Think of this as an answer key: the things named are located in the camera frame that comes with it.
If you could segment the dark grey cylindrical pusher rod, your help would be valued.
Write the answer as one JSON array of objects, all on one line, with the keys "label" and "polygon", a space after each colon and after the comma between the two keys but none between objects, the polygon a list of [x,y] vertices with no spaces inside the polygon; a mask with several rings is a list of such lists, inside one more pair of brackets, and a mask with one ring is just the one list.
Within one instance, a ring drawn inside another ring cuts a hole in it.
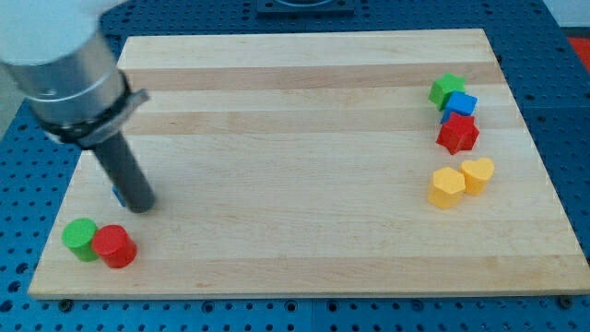
[{"label": "dark grey cylindrical pusher rod", "polygon": [[154,207],[153,189],[121,132],[99,143],[92,151],[130,211],[144,213]]}]

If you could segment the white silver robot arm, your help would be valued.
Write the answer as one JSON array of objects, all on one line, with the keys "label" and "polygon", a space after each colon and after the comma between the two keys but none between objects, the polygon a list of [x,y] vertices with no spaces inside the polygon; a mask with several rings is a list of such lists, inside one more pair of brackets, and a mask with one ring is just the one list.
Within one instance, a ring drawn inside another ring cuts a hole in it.
[{"label": "white silver robot arm", "polygon": [[52,139],[91,150],[128,209],[150,210],[155,195],[123,134],[145,101],[133,91],[100,30],[121,0],[4,1],[1,66]]}]

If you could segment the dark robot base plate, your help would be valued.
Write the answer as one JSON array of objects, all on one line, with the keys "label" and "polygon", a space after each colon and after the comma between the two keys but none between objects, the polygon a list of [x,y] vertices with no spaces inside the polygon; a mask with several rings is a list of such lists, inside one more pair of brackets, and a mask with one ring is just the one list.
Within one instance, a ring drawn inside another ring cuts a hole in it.
[{"label": "dark robot base plate", "polygon": [[355,0],[255,0],[258,15],[353,14]]}]

